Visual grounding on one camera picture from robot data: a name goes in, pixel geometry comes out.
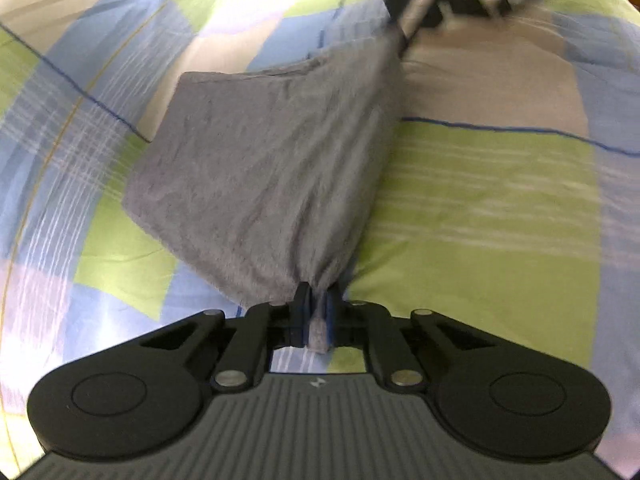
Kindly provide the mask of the grey cotton pants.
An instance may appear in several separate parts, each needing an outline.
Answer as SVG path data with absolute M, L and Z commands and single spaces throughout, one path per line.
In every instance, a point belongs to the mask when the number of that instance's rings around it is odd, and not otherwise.
M 402 112 L 398 32 L 245 74 L 183 74 L 122 208 L 241 307 L 324 292 L 370 217 Z

